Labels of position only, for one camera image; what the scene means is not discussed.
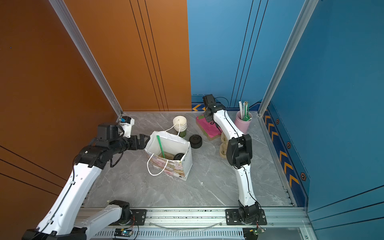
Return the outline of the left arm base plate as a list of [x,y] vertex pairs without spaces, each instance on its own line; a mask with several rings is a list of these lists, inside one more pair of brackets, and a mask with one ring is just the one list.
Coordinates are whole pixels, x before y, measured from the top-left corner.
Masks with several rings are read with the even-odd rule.
[[110,226],[143,226],[145,224],[147,217],[147,210],[146,209],[133,209],[130,210],[130,215],[126,220],[118,220]]

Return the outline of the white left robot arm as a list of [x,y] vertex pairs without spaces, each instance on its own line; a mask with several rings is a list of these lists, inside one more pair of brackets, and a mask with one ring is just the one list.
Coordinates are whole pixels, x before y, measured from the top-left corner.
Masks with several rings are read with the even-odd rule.
[[133,221],[130,204],[112,201],[83,224],[75,224],[78,212],[96,178],[106,165],[117,165],[116,154],[145,149],[150,136],[131,135],[132,124],[104,123],[98,135],[74,158],[72,172],[57,200],[35,229],[26,230],[24,240],[89,240],[112,223]]

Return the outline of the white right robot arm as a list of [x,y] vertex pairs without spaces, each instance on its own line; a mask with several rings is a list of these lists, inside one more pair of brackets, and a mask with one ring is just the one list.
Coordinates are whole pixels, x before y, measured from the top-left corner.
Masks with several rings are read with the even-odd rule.
[[240,220],[250,225],[257,220],[261,206],[254,194],[251,180],[251,159],[253,157],[252,138],[243,133],[229,117],[226,107],[216,102],[213,95],[203,97],[205,105],[204,117],[210,123],[214,122],[225,134],[228,140],[226,157],[235,169],[239,187],[239,216]]

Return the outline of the patterned paper gift bag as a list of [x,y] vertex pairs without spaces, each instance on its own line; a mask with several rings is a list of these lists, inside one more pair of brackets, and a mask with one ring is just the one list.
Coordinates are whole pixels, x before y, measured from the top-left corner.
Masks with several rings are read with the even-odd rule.
[[145,147],[147,170],[151,176],[166,174],[187,180],[193,165],[192,145],[184,139],[187,126],[187,119],[177,116],[170,129],[152,132]]

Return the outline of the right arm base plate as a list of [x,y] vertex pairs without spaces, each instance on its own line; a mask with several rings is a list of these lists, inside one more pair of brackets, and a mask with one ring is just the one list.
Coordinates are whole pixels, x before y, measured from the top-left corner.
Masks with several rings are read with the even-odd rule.
[[266,226],[268,224],[267,217],[263,209],[253,214],[246,214],[240,209],[226,209],[226,224],[229,226],[252,225]]

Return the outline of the green straw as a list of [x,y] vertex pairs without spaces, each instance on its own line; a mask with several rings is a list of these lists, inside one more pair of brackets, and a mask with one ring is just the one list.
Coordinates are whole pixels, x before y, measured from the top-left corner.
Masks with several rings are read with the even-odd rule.
[[160,147],[160,150],[161,150],[161,153],[162,153],[162,157],[165,159],[165,152],[164,152],[164,149],[163,149],[163,146],[162,146],[162,142],[161,142],[161,138],[159,135],[157,135],[157,140],[158,140],[158,143],[159,143],[159,147]]

